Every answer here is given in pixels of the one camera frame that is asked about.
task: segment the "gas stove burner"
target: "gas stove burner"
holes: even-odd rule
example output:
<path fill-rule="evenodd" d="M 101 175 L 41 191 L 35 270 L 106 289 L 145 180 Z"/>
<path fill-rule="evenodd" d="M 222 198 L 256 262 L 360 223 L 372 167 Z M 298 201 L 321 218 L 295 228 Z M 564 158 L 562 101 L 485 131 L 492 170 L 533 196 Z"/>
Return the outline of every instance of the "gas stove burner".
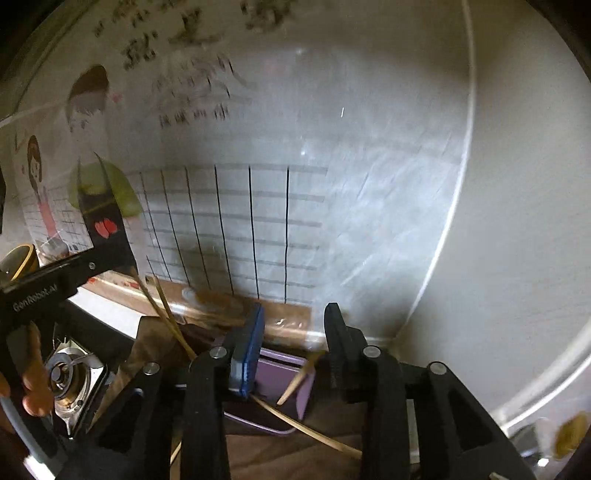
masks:
<path fill-rule="evenodd" d="M 73 437 L 107 369 L 96 355 L 73 340 L 57 347 L 46 369 L 56 414 L 65 422 L 68 436 Z"/>

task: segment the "poster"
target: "poster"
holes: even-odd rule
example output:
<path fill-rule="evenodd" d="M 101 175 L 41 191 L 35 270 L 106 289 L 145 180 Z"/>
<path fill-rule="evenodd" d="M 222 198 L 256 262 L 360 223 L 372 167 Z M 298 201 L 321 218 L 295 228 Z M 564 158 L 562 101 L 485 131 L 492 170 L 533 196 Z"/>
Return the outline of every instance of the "poster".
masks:
<path fill-rule="evenodd" d="M 54 259 L 127 242 L 166 280 L 310 306 L 318 332 L 338 301 L 389 337 L 452 204 L 468 88 L 459 1 L 100 0 L 20 100 L 49 105 L 15 126 L 21 206 Z"/>

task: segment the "purple container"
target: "purple container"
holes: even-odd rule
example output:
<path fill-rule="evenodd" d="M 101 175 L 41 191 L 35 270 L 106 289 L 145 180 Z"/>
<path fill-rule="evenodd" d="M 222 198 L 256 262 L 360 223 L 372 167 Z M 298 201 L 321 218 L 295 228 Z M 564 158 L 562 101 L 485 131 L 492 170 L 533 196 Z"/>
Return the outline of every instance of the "purple container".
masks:
<path fill-rule="evenodd" d="M 306 375 L 304 381 L 281 407 L 277 407 L 275 403 L 305 361 L 306 359 L 299 356 L 261 348 L 261 356 L 256 366 L 255 395 L 294 420 L 301 421 L 314 384 L 315 370 Z M 252 400 L 243 403 L 224 403 L 224 415 L 238 423 L 273 435 L 288 435 L 296 430 Z"/>

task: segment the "green shape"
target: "green shape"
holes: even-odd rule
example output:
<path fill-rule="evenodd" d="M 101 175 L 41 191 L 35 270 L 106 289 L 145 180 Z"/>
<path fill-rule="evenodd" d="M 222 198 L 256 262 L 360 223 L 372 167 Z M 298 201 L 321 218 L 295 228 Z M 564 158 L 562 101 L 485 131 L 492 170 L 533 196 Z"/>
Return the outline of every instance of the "green shape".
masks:
<path fill-rule="evenodd" d="M 121 210 L 121 216 L 123 218 L 129 218 L 142 213 L 144 210 L 129 180 L 119 167 L 109 161 L 100 160 L 80 166 L 80 187 L 82 192 L 88 195 L 106 193 L 107 184 L 103 175 L 103 168 L 107 173 L 115 201 L 119 206 L 119 210 Z M 78 204 L 78 166 L 75 166 L 70 172 L 68 201 L 75 209 L 80 210 L 80 205 Z"/>

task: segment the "cartoon girl drawing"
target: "cartoon girl drawing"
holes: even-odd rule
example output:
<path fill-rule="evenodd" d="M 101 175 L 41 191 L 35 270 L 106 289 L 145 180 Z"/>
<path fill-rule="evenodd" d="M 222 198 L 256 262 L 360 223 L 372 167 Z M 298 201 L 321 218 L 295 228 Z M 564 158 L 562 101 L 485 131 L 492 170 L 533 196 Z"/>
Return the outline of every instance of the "cartoon girl drawing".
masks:
<path fill-rule="evenodd" d="M 48 242 L 45 244 L 47 254 L 49 257 L 53 257 L 56 260 L 67 257 L 69 255 L 68 246 L 61 239 L 59 233 L 57 233 L 56 222 L 53 219 L 49 199 L 47 197 L 47 189 L 42 183 L 43 164 L 41 162 L 39 143 L 37 142 L 37 137 L 35 135 L 32 135 L 31 138 L 29 138 L 29 143 L 27 145 L 27 163 L 29 181 L 31 182 L 33 192 L 35 193 L 35 198 L 37 199 L 37 205 L 41 212 L 41 219 L 47 228 L 47 235 L 49 236 Z"/>
<path fill-rule="evenodd" d="M 114 248 L 125 248 L 130 265 L 135 265 L 123 219 L 141 229 L 142 206 L 123 172 L 96 153 L 96 146 L 107 138 L 104 111 L 108 90 L 105 68 L 95 65 L 76 80 L 68 96 L 66 119 L 77 154 L 68 200 L 82 213 L 94 246 L 108 242 Z"/>

